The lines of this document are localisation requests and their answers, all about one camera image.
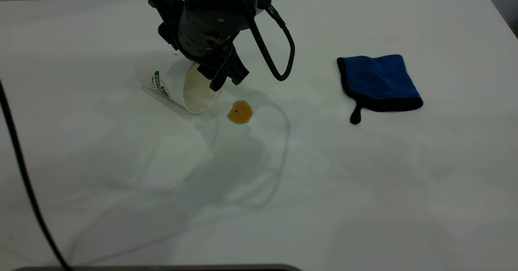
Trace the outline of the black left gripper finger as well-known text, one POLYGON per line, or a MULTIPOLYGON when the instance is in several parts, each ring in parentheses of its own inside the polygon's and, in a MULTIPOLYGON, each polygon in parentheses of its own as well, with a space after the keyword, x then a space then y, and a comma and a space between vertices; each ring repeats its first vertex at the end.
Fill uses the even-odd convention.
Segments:
POLYGON ((200 66, 197 70, 210 81, 210 89, 215 92, 220 90, 227 79, 226 59, 201 59, 198 64, 200 66))
POLYGON ((227 76, 231 78, 234 85, 239 85, 249 74, 249 71, 241 61, 235 47, 227 47, 225 51, 227 53, 225 58, 227 76))

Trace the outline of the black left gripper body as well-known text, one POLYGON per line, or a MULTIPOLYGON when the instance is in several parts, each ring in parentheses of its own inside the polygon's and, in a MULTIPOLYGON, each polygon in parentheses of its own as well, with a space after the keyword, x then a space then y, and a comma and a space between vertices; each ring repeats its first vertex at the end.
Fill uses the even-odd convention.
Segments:
POLYGON ((178 47, 208 68, 229 61, 233 39, 249 28, 258 0, 181 0, 177 28, 178 47))

